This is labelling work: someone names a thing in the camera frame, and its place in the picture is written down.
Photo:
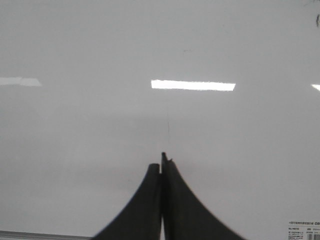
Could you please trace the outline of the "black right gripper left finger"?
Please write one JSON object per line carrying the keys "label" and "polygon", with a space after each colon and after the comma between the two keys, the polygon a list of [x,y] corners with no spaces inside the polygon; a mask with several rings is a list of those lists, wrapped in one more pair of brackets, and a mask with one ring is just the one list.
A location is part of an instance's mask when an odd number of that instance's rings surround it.
{"label": "black right gripper left finger", "polygon": [[159,240],[161,236],[162,176],[160,165],[152,163],[121,212],[93,240]]}

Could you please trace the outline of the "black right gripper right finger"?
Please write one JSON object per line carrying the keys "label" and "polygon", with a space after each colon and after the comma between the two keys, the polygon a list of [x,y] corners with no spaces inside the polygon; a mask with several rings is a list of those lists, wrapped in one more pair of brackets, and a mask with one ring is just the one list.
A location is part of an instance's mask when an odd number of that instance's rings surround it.
{"label": "black right gripper right finger", "polygon": [[194,195],[173,160],[161,154],[162,216],[167,240],[242,240]]}

